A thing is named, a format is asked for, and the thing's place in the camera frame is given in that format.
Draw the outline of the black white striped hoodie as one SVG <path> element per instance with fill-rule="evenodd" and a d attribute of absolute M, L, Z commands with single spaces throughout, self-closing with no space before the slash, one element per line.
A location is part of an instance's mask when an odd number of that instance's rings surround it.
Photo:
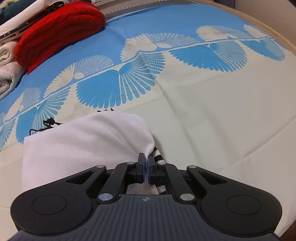
<path fill-rule="evenodd" d="M 86 169 L 104 165 L 114 169 L 152 155 L 165 163 L 152 132 L 139 116 L 103 111 L 25 137 L 22 188 L 27 191 Z"/>

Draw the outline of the white folded clothes stack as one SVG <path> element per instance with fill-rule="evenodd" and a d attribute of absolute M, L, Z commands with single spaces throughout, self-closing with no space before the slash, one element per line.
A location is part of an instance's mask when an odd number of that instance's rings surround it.
<path fill-rule="evenodd" d="M 31 25 L 72 1 L 17 1 L 1 8 L 1 44 L 18 39 Z"/>

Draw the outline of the blue cream patterned bedsheet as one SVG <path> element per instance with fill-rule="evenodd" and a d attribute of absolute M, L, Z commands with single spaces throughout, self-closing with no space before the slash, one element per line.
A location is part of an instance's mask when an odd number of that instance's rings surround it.
<path fill-rule="evenodd" d="M 104 6 L 103 31 L 68 46 L 1 100 L 1 240 L 17 229 L 27 136 L 103 111 L 140 116 L 165 160 L 266 190 L 295 221 L 295 55 L 257 26 L 192 1 Z"/>

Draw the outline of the beige folded blanket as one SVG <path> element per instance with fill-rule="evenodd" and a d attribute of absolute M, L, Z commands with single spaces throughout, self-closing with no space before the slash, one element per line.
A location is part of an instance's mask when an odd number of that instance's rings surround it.
<path fill-rule="evenodd" d="M 18 41 L 11 41 L 1 45 L 1 99 L 6 97 L 20 81 L 25 68 L 17 63 L 14 50 Z"/>

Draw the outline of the red folded knit garment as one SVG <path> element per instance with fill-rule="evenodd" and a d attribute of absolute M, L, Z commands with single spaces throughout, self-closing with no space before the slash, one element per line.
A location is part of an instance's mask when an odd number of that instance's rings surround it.
<path fill-rule="evenodd" d="M 93 4 L 73 1 L 29 27 L 14 49 L 15 59 L 29 74 L 63 48 L 102 30 L 105 22 Z"/>

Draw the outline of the teal shark plush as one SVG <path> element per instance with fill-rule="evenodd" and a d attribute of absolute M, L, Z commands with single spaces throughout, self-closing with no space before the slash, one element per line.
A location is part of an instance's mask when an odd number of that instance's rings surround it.
<path fill-rule="evenodd" d="M 15 1 L 1 7 L 1 25 L 6 22 L 22 23 L 30 19 L 44 7 L 44 1 Z"/>

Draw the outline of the wooden bed frame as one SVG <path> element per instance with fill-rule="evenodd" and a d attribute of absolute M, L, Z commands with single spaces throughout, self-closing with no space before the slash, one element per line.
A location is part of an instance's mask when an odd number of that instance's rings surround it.
<path fill-rule="evenodd" d="M 205 0 L 200 0 L 200 1 L 192 1 L 193 3 L 200 3 L 200 4 L 207 4 L 210 6 L 215 6 L 219 9 L 222 9 L 223 11 L 230 13 L 232 15 L 235 15 L 251 24 L 254 26 L 259 27 L 260 29 L 264 30 L 267 34 L 269 34 L 271 37 L 279 41 L 281 44 L 283 44 L 289 51 L 291 51 L 295 55 L 295 45 L 289 41 L 286 37 L 281 35 L 279 32 L 271 28 L 270 26 L 266 25 L 265 23 L 261 22 L 260 20 L 243 13 L 241 11 L 238 11 L 236 9 L 230 8 L 228 6 L 225 6 L 223 4 L 215 3 L 213 1 L 205 1 Z"/>

